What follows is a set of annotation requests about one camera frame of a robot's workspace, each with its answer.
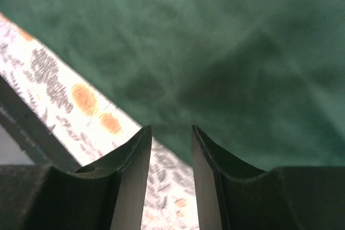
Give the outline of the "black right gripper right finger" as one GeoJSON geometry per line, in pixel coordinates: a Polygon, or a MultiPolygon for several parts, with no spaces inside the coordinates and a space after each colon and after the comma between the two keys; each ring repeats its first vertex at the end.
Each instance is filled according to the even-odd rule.
{"type": "Polygon", "coordinates": [[[200,229],[344,229],[344,167],[256,168],[192,126],[200,229]]]}

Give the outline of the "dark green cloth napkin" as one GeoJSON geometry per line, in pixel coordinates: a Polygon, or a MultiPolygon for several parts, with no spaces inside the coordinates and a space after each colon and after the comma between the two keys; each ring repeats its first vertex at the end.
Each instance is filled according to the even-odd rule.
{"type": "Polygon", "coordinates": [[[344,0],[1,0],[179,158],[190,127],[261,169],[344,165],[344,0]]]}

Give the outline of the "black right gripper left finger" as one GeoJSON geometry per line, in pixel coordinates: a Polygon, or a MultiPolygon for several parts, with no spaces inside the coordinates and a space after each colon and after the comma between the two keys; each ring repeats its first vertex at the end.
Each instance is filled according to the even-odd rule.
{"type": "Polygon", "coordinates": [[[151,127],[74,173],[1,166],[1,229],[140,229],[151,127]]]}

